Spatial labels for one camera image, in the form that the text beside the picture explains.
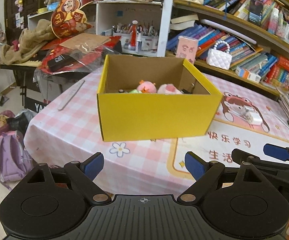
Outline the green frog toy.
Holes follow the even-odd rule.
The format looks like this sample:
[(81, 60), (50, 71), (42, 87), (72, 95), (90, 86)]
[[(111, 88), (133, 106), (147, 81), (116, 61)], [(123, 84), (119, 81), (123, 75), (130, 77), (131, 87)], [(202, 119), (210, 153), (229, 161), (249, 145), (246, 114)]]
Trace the green frog toy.
[(141, 90), (133, 89), (129, 92), (130, 94), (142, 94)]

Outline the black binder clip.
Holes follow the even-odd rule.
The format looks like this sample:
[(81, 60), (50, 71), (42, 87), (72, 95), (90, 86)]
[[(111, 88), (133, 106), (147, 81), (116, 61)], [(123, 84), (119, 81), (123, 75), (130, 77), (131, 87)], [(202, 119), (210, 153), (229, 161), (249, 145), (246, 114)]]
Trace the black binder clip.
[(195, 89), (195, 84), (191, 84), (190, 87), (188, 89), (181, 89), (181, 93), (182, 94), (193, 94), (193, 90)]

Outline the pink toy with orange spikes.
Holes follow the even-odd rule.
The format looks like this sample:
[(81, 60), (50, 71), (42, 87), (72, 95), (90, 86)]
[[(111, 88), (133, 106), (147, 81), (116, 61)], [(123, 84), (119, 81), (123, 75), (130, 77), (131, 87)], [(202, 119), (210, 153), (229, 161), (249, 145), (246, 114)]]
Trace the pink toy with orange spikes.
[(141, 93), (157, 93), (156, 84), (150, 81), (141, 80), (136, 90)]

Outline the white charger block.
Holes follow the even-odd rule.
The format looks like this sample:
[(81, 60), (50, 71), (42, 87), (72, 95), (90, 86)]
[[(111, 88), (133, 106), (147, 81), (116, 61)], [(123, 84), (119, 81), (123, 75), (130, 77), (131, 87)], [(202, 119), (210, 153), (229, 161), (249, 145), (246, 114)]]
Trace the white charger block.
[(260, 125), (263, 122), (260, 114), (253, 107), (244, 108), (244, 118), (250, 125)]

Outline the pink checkered table mat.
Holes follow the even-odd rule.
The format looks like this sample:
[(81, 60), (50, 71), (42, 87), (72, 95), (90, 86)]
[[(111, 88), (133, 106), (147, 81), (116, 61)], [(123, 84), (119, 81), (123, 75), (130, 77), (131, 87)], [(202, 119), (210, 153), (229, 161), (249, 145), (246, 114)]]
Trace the pink checkered table mat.
[(264, 145), (289, 147), (283, 109), (254, 91), (180, 64), (175, 84), (191, 81), (193, 94), (119, 94), (109, 91), (112, 72), (90, 73), (70, 101), (66, 91), (30, 121), (24, 143), (36, 162), (64, 166), (100, 152), (102, 190), (178, 196), (194, 182), (189, 151), (233, 167), (235, 148), (265, 160)]

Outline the metal ruler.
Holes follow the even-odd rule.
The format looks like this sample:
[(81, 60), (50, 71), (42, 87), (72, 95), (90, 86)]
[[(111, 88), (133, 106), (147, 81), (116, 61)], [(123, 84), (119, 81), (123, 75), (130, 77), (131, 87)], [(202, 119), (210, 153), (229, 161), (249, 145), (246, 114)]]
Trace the metal ruler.
[(69, 93), (64, 97), (64, 99), (57, 107), (58, 111), (62, 111), (66, 107), (66, 105), (73, 99), (73, 97), (77, 94), (84, 83), (85, 80), (81, 79), (70, 88)]

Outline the orange white small box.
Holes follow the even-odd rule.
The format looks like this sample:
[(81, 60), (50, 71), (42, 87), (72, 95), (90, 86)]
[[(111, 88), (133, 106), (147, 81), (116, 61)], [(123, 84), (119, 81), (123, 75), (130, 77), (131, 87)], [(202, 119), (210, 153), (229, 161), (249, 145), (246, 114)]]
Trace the orange white small box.
[(239, 77), (242, 77), (244, 79), (247, 79), (247, 80), (255, 82), (255, 83), (260, 83), (261, 76), (259, 76), (256, 73), (250, 72), (245, 68), (237, 67), (235, 72)]

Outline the pink plush pig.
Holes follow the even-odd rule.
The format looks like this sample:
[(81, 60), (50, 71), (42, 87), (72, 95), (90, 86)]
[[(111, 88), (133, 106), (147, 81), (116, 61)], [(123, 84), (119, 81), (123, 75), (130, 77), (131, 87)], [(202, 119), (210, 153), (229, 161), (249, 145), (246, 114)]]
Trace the pink plush pig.
[(175, 95), (175, 94), (183, 94), (183, 92), (178, 90), (172, 83), (170, 83), (161, 85), (157, 90), (157, 94)]

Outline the yellow cardboard box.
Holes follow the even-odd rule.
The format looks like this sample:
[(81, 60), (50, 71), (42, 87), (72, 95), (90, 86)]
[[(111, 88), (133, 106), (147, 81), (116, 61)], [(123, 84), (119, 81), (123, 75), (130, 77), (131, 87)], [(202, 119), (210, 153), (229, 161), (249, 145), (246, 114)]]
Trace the yellow cardboard box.
[[(140, 81), (195, 84), (193, 94), (130, 94)], [(187, 59), (107, 55), (97, 92), (102, 140), (132, 141), (205, 135), (222, 93)]]

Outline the white quilted pearl handbag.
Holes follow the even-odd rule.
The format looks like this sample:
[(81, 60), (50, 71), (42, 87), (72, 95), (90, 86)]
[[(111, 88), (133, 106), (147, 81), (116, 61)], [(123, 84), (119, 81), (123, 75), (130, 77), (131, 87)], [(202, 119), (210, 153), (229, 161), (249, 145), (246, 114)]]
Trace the white quilted pearl handbag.
[[(218, 50), (218, 46), (223, 44), (225, 50)], [(229, 70), (232, 61), (232, 55), (230, 54), (230, 45), (223, 40), (219, 40), (215, 43), (214, 47), (208, 50), (206, 62), (208, 65)]]

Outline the pink cylindrical container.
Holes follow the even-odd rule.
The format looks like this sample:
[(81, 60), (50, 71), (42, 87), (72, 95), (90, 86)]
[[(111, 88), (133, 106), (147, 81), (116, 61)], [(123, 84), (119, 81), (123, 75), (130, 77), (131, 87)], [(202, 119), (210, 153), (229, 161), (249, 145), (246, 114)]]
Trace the pink cylindrical container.
[(199, 41), (196, 38), (180, 36), (176, 49), (176, 57), (187, 59), (194, 64)]

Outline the brown cardboard sheet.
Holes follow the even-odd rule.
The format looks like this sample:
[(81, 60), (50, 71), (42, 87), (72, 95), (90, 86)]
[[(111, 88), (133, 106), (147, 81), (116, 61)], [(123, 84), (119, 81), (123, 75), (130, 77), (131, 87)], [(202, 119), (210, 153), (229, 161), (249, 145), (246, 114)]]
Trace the brown cardboard sheet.
[(101, 46), (102, 44), (105, 44), (109, 40), (110, 39), (107, 36), (81, 33), (69, 38), (60, 45), (71, 50), (80, 50), (83, 53), (87, 53)]

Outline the red white figurine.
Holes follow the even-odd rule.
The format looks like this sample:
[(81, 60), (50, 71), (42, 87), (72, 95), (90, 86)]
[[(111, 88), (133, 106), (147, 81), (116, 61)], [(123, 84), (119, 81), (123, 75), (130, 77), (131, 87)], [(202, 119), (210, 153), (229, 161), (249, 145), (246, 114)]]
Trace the red white figurine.
[(138, 21), (133, 20), (132, 26), (131, 26), (131, 41), (130, 41), (130, 48), (132, 50), (135, 50), (135, 47), (136, 47), (137, 25), (138, 25)]

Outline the white pen holder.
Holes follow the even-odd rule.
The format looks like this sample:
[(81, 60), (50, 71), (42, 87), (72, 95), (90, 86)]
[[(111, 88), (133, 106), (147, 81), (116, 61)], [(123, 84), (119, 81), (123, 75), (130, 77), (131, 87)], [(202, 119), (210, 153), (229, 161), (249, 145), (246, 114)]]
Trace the white pen holder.
[[(130, 34), (113, 33), (113, 36), (120, 36), (122, 48), (125, 50), (129, 50), (132, 33)], [(159, 41), (158, 36), (144, 36), (142, 34), (138, 34), (136, 37), (136, 44), (138, 44), (138, 41), (141, 41), (141, 49), (139, 49), (139, 51), (149, 51), (149, 52), (157, 51), (157, 45)]]

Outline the beige cloth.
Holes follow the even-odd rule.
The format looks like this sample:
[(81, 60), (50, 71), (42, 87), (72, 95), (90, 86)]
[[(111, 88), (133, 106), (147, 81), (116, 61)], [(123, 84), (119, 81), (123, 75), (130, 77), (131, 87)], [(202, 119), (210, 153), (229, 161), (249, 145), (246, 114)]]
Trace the beige cloth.
[(24, 63), (34, 56), (44, 45), (55, 39), (51, 21), (40, 19), (35, 29), (23, 29), (18, 44), (3, 45), (0, 52), (3, 64)]

